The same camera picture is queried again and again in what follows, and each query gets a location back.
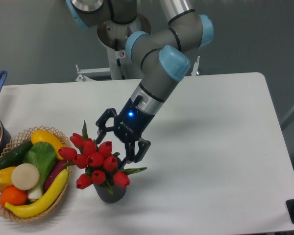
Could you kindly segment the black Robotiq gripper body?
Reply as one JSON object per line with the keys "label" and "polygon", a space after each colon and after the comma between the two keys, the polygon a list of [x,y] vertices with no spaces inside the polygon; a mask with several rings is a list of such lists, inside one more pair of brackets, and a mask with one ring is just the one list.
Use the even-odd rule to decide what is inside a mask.
{"label": "black Robotiq gripper body", "polygon": [[147,114],[138,108],[142,100],[142,97],[136,97],[134,101],[130,98],[114,118],[113,132],[123,143],[136,142],[154,118],[154,115]]}

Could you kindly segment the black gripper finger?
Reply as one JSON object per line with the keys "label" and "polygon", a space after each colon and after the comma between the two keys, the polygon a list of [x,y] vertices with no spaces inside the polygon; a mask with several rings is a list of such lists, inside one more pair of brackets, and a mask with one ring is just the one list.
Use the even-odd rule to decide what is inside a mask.
{"label": "black gripper finger", "polygon": [[114,108],[108,108],[103,112],[103,114],[96,121],[96,126],[98,127],[98,137],[96,138],[97,144],[100,144],[103,141],[107,132],[115,131],[116,128],[114,125],[107,127],[106,123],[110,118],[115,118],[116,116],[117,116],[116,110]]}
{"label": "black gripper finger", "polygon": [[151,142],[144,140],[142,138],[138,139],[138,151],[135,153],[135,142],[126,140],[124,143],[125,146],[125,157],[119,163],[118,167],[123,168],[128,163],[137,163],[140,162],[151,146]]}

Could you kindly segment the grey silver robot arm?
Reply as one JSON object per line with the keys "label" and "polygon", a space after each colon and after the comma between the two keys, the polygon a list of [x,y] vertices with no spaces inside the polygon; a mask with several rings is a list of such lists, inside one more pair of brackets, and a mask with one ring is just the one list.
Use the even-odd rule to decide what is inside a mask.
{"label": "grey silver robot arm", "polygon": [[97,143],[113,132],[124,144],[119,168],[137,163],[150,147],[142,133],[191,67],[185,52],[212,41],[212,22],[198,15],[188,0],[161,1],[168,28],[156,34],[150,33],[134,0],[68,0],[66,5],[80,27],[97,26],[101,42],[114,52],[124,52],[143,73],[123,109],[107,109],[96,122]]}

